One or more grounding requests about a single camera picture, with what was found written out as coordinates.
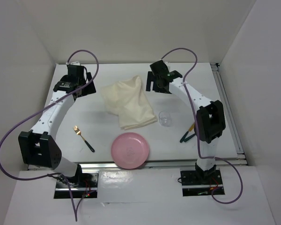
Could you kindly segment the clear drinking glass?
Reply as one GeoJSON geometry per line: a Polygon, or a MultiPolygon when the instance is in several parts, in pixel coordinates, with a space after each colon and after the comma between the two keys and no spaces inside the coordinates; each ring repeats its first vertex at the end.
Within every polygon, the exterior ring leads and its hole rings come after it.
{"type": "Polygon", "coordinates": [[[159,112],[159,123],[163,127],[170,127],[172,125],[172,118],[169,112],[159,112]]]}

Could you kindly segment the cream cloth placemat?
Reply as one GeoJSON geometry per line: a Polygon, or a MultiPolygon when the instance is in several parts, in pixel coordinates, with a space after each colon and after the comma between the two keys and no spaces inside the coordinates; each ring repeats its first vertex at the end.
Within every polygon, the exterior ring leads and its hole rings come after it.
{"type": "Polygon", "coordinates": [[[140,128],[157,122],[138,75],[102,87],[101,95],[106,111],[118,116],[119,127],[123,130],[140,128]]]}

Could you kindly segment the gold fork green handle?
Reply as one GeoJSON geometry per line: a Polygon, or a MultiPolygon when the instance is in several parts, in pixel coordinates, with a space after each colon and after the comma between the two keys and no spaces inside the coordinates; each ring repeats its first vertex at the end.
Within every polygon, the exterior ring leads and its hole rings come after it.
{"type": "Polygon", "coordinates": [[[95,150],[94,148],[89,144],[89,142],[82,136],[81,134],[81,130],[77,127],[77,126],[74,126],[73,127],[73,130],[74,132],[80,136],[82,138],[82,140],[84,141],[84,143],[87,145],[87,147],[91,150],[91,152],[95,153],[95,150]]]}

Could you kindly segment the gold knife green handle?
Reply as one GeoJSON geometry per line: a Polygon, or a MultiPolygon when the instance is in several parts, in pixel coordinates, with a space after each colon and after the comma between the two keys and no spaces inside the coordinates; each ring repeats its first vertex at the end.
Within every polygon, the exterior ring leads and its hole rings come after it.
{"type": "Polygon", "coordinates": [[[193,123],[190,127],[189,127],[189,129],[186,131],[186,133],[182,136],[182,138],[180,139],[180,143],[182,143],[184,140],[185,140],[185,138],[187,137],[187,135],[188,135],[188,133],[189,132],[191,132],[193,129],[194,129],[194,126],[195,126],[195,123],[193,123]]]}

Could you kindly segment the gold spoon green handle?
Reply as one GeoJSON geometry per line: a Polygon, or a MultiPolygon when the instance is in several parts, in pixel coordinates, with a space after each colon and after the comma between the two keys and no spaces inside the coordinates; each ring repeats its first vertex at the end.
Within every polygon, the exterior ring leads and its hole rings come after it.
{"type": "Polygon", "coordinates": [[[185,143],[188,142],[189,140],[191,140],[191,139],[194,138],[195,136],[196,136],[196,134],[190,135],[189,137],[187,137],[187,138],[184,139],[184,142],[185,142],[185,143]]]}

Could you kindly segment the pink plastic plate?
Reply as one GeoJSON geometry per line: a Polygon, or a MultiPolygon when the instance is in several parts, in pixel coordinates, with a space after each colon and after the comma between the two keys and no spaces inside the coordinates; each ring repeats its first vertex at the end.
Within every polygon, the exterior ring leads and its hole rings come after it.
{"type": "Polygon", "coordinates": [[[150,147],[140,134],[128,132],[119,135],[111,145],[114,163],[123,169],[141,167],[149,157],[150,147]]]}

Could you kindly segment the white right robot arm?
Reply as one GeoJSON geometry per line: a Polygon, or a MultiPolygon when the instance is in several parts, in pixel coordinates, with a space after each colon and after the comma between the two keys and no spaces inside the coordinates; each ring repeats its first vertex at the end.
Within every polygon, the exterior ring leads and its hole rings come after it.
{"type": "Polygon", "coordinates": [[[216,171],[215,155],[219,138],[226,128],[223,104],[203,96],[187,83],[176,70],[169,71],[163,60],[150,65],[147,75],[147,91],[174,94],[188,105],[194,113],[194,132],[199,138],[198,155],[195,164],[195,179],[207,183],[216,171]]]}

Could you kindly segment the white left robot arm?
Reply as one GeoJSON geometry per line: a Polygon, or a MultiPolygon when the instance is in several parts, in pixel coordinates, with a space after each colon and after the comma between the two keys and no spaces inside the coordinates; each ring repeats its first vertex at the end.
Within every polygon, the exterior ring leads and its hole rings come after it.
{"type": "Polygon", "coordinates": [[[18,136],[23,162],[49,168],[65,176],[72,187],[80,186],[87,178],[83,175],[79,164],[71,162],[62,156],[55,142],[57,131],[67,113],[77,98],[93,94],[96,88],[93,83],[81,89],[92,75],[79,62],[67,66],[67,74],[56,83],[50,103],[38,122],[29,132],[21,132],[18,136]]]}

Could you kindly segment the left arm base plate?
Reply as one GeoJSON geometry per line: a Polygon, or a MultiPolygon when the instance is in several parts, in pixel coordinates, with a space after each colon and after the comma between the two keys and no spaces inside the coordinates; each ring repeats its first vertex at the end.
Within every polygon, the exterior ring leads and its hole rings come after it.
{"type": "MultiPolygon", "coordinates": [[[[74,199],[97,198],[98,195],[98,175],[97,172],[85,173],[82,181],[78,184],[69,182],[74,199]]],[[[58,177],[56,181],[54,199],[70,199],[70,193],[66,181],[62,177],[58,177]]]]}

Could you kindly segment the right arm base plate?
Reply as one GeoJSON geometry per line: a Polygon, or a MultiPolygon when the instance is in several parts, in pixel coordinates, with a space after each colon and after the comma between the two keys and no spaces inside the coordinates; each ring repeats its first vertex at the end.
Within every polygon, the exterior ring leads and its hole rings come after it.
{"type": "Polygon", "coordinates": [[[177,181],[182,186],[183,196],[207,196],[212,191],[214,195],[225,195],[220,170],[216,170],[205,180],[199,178],[195,170],[180,171],[177,181]]]}

